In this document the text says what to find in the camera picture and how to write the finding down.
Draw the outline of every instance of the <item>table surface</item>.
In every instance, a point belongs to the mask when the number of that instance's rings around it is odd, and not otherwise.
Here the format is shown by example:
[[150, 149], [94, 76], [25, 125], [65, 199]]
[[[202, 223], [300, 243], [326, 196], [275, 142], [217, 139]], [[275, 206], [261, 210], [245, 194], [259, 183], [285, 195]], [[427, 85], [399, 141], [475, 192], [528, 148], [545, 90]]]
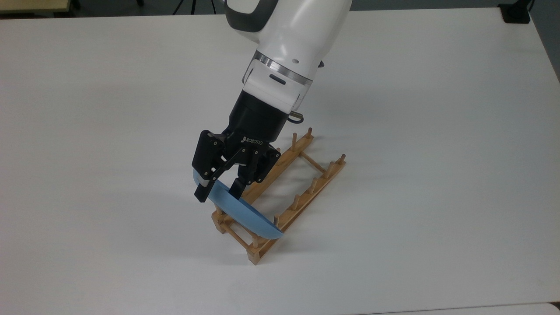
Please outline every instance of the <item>table surface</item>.
[[[350, 12], [276, 142], [313, 127], [307, 152], [348, 164], [257, 266], [193, 196], [255, 50], [223, 16], [2, 20], [0, 42], [2, 314], [560, 300], [560, 85], [532, 23]], [[313, 175], [298, 161], [256, 207]]]
[[68, 11], [70, 0], [1, 0], [1, 13]]
[[552, 304], [504, 305], [494, 307], [440, 309], [436, 311], [417, 311], [403, 313], [381, 313], [392, 315], [560, 315]]

